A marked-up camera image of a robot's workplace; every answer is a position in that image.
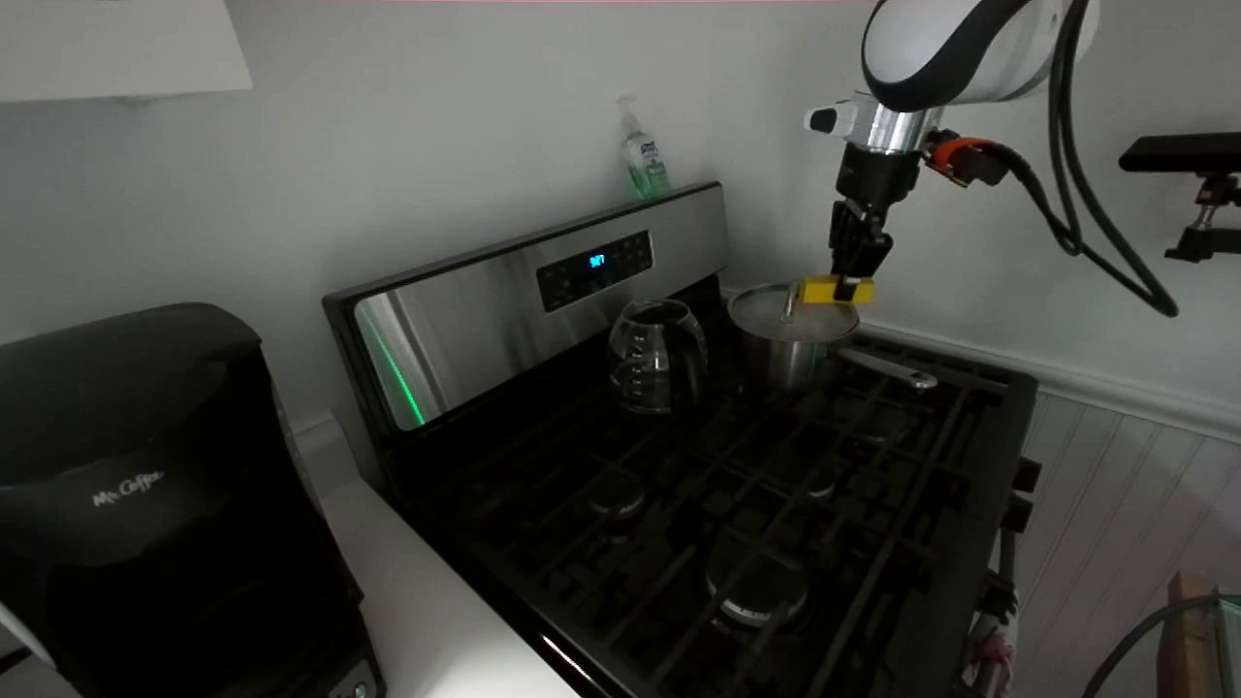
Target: stainless steel stove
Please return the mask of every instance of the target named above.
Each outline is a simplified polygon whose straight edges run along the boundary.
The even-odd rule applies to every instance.
[[[324,298],[389,501],[583,696],[969,696],[1034,379],[861,336],[938,387],[844,367],[766,395],[722,234],[696,188]],[[703,318],[708,379],[627,414],[603,330],[659,294]]]

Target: white countertop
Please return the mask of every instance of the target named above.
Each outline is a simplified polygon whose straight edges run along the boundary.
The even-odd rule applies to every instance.
[[[363,594],[393,698],[568,698],[572,692],[359,476],[336,423],[300,440],[302,469]],[[40,661],[0,698],[72,698]]]

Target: cabinet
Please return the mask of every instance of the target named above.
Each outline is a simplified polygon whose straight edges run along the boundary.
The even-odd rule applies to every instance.
[[[0,101],[248,84],[223,0],[0,0]]]

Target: black coffee maker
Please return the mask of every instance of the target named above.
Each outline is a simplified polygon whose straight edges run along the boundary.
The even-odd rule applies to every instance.
[[[377,698],[356,600],[244,321],[0,349],[0,604],[86,698]]]

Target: bottle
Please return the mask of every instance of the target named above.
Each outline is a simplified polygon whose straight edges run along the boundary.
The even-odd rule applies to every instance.
[[[618,104],[619,104],[619,130],[625,130],[619,154],[627,170],[627,190],[636,203],[656,203],[669,190],[665,166],[659,161],[656,139],[636,119],[636,99],[619,99]]]

